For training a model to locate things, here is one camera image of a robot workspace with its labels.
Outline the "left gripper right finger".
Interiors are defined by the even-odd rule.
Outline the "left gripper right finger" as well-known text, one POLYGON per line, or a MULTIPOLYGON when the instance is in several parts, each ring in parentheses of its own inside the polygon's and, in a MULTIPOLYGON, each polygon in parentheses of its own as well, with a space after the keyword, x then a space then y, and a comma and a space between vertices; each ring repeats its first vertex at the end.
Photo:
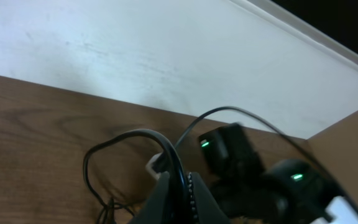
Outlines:
POLYGON ((190 217, 198 224, 230 224, 211 192, 197 172, 188 174, 190 217))

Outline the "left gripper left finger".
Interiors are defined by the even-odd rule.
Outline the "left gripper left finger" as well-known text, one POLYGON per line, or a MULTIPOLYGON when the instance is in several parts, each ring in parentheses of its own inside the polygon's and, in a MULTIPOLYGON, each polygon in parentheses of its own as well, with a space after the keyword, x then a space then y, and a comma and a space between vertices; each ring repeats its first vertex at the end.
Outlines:
POLYGON ((150 197, 139 213, 129 221, 129 224, 168 224, 173 218, 173 205, 170 195, 170 174, 164 172, 155 186, 150 197))

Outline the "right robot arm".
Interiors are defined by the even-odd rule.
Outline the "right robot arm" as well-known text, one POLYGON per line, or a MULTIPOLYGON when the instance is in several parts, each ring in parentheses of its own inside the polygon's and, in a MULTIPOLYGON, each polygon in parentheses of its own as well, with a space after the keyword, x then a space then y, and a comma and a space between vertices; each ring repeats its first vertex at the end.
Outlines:
POLYGON ((265 223, 312 223, 322 218, 339 194, 331 181, 301 159, 285 159, 266 169, 241 126, 232 123, 198 138, 212 174, 209 190, 229 218, 265 223))

